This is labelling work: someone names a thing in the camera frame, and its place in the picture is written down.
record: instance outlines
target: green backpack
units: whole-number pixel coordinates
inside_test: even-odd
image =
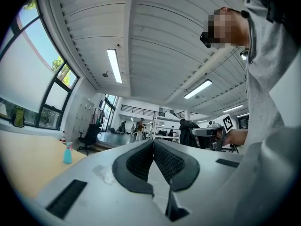
[[[23,127],[24,122],[25,122],[25,117],[24,117],[25,111],[24,109],[17,107],[15,109],[15,113],[11,117],[11,122],[14,126],[16,127]]]

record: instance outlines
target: blue spray bottle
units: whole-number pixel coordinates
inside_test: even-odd
[[[65,149],[64,158],[63,158],[63,161],[65,163],[71,163],[72,162],[71,150],[73,150],[72,149],[72,142],[66,142],[66,149]]]

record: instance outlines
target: sky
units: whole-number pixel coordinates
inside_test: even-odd
[[[36,8],[33,8],[31,10],[25,10],[22,8],[19,12],[19,17],[23,27],[37,16],[38,12]],[[41,56],[45,59],[49,66],[51,66],[52,61],[59,58],[59,54],[56,51],[55,47],[52,45],[52,42],[50,41],[50,38],[48,37],[42,25],[42,22],[39,19],[33,22],[26,29],[26,33]],[[73,84],[75,79],[75,75],[73,73],[70,73],[70,86]]]

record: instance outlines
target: bottle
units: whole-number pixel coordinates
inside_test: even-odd
[[[64,151],[64,157],[63,157],[63,162],[65,163],[72,163],[72,156],[71,156],[71,150],[72,149],[72,142],[67,142],[66,143],[66,149]]]
[[[60,139],[60,141],[62,142],[62,143],[66,143],[66,133],[65,133],[65,131],[63,130],[63,133],[62,133],[62,136],[61,136],[61,139]]]

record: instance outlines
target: pants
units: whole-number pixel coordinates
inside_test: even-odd
[[[141,130],[137,131],[136,141],[142,141],[142,131]]]

